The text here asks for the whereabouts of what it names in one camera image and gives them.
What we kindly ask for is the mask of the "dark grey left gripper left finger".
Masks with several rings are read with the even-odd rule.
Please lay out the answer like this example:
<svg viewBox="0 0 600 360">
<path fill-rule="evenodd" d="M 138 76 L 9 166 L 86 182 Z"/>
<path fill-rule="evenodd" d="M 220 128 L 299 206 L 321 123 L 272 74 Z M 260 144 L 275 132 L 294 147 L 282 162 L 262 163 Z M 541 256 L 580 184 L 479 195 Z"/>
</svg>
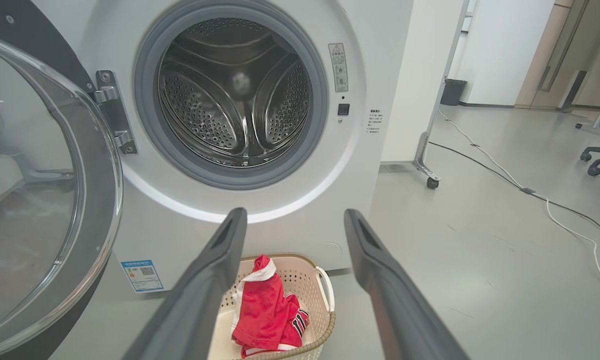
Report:
<svg viewBox="0 0 600 360">
<path fill-rule="evenodd" d="M 130 348 L 126 360 L 205 360 L 224 294 L 237 278 L 247 210 L 232 209 L 174 285 Z"/>
</svg>

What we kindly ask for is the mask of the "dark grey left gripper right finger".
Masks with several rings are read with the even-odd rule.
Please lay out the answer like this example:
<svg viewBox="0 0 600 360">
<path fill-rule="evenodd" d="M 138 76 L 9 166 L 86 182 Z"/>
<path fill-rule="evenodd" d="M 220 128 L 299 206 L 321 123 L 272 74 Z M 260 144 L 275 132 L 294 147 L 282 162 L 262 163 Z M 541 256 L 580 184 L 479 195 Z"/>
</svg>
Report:
<svg viewBox="0 0 600 360">
<path fill-rule="evenodd" d="M 466 360 L 467 354 L 356 209 L 344 213 L 355 279 L 369 294 L 387 360 Z"/>
</svg>

